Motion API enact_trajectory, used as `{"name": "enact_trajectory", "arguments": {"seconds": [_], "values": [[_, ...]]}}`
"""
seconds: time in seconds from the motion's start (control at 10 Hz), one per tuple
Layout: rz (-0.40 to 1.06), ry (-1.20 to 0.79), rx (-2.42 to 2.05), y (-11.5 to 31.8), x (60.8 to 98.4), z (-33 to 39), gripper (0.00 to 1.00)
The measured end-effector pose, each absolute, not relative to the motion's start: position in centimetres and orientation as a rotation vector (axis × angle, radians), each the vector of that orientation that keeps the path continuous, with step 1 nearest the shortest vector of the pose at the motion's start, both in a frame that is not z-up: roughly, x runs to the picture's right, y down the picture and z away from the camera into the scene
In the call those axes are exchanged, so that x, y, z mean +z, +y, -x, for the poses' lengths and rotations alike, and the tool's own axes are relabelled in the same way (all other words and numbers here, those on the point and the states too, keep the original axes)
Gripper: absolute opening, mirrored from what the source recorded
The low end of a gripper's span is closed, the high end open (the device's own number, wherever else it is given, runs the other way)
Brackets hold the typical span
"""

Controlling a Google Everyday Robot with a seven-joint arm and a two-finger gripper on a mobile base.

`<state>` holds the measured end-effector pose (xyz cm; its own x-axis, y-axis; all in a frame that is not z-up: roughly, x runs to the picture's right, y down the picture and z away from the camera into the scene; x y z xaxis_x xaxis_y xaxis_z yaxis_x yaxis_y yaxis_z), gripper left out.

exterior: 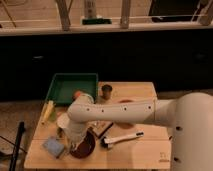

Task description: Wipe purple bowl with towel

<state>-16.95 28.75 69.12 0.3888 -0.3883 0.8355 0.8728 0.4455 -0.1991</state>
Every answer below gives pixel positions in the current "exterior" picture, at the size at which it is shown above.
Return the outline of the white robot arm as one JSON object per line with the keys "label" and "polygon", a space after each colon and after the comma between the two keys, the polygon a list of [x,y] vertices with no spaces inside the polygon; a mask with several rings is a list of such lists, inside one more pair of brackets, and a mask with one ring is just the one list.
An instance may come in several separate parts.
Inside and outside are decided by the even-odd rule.
{"label": "white robot arm", "polygon": [[66,112],[73,150],[86,137],[90,121],[153,124],[172,129],[171,170],[213,171],[213,96],[190,93],[178,99],[96,104],[83,93]]}

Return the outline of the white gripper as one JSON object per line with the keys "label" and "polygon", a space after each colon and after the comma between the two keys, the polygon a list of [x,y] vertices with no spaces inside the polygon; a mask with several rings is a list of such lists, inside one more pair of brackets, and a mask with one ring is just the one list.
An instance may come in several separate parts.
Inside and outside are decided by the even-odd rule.
{"label": "white gripper", "polygon": [[64,122],[63,130],[70,141],[70,149],[76,151],[86,137],[87,124],[69,120]]}

